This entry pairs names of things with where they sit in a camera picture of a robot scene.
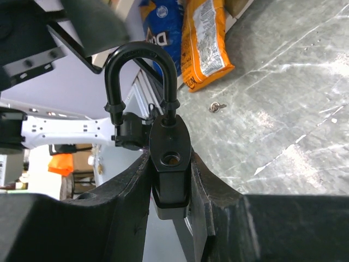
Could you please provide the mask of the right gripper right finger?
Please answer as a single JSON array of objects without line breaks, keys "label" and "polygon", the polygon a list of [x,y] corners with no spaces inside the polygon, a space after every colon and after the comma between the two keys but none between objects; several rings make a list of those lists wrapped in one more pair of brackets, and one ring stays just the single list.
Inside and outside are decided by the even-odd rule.
[{"label": "right gripper right finger", "polygon": [[191,157],[187,261],[348,261],[348,197],[241,194]]}]

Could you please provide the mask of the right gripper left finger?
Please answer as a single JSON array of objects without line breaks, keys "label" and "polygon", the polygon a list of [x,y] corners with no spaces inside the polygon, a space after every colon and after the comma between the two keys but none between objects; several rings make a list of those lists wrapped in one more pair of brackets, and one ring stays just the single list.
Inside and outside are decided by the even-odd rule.
[{"label": "right gripper left finger", "polygon": [[1,195],[1,261],[141,261],[151,191],[144,152],[76,199]]}]

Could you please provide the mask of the small brass key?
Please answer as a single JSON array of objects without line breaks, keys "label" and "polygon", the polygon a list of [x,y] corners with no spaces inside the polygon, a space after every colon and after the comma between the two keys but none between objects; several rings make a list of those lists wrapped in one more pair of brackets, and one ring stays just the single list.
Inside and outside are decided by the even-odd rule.
[{"label": "small brass key", "polygon": [[209,106],[209,111],[211,113],[217,113],[219,110],[227,107],[226,104],[220,104],[218,102],[212,102],[211,105]]}]

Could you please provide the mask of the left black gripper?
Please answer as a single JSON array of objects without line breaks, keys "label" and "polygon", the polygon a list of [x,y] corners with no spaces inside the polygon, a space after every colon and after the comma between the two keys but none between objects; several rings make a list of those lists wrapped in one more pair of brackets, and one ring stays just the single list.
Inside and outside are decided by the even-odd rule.
[{"label": "left black gripper", "polygon": [[124,22],[102,1],[61,1],[45,11],[35,1],[1,1],[1,89],[53,70],[65,56],[58,38],[94,74],[92,57],[128,42]]}]

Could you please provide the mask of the black padlock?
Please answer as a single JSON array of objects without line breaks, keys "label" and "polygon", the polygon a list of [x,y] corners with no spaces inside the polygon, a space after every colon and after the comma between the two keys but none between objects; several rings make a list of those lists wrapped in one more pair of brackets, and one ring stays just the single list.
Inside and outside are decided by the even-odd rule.
[{"label": "black padlock", "polygon": [[[125,114],[121,97],[121,68],[132,59],[147,58],[158,64],[163,74],[164,113],[155,118],[149,134],[142,129],[142,120]],[[170,55],[161,47],[145,41],[126,43],[109,57],[105,67],[107,104],[115,126],[115,144],[133,148],[142,147],[148,138],[153,166],[153,199],[157,215],[162,220],[182,219],[188,215],[190,201],[191,141],[183,119],[177,115],[177,71]]]}]

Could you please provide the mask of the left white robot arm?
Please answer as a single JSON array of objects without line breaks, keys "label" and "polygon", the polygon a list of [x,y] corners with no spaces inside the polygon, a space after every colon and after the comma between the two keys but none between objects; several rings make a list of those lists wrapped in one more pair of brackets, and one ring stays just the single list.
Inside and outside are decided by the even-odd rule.
[{"label": "left white robot arm", "polygon": [[[126,13],[102,1],[62,1],[46,11],[35,1],[1,1],[1,90],[53,71],[64,57],[59,39],[94,74],[105,71],[93,56],[124,44]],[[106,118],[62,120],[1,107],[1,154],[50,144],[111,144],[115,130]]]}]

